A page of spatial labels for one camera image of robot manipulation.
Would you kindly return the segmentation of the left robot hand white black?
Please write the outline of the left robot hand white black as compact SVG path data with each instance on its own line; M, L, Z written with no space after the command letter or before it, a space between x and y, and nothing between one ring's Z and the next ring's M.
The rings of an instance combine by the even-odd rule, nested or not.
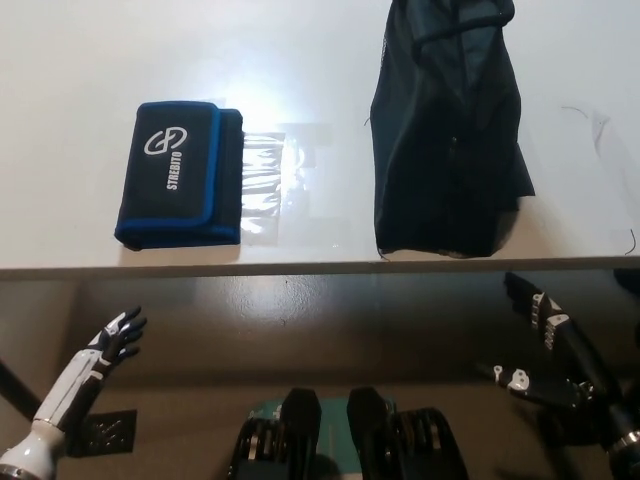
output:
M57 477L107 378L139 353L146 324L139 306L125 310L74 354L36 410L28 435L1 455L3 479Z

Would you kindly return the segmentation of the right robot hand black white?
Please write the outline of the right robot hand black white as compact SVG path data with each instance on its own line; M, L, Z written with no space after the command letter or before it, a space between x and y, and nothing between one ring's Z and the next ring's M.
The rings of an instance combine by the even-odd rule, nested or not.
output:
M555 373L479 364L481 374L512 396L541 408L538 425L553 446L598 444L613 453L639 444L639 404L623 393L593 343L568 312L525 278L508 272L506 293L540 343Z

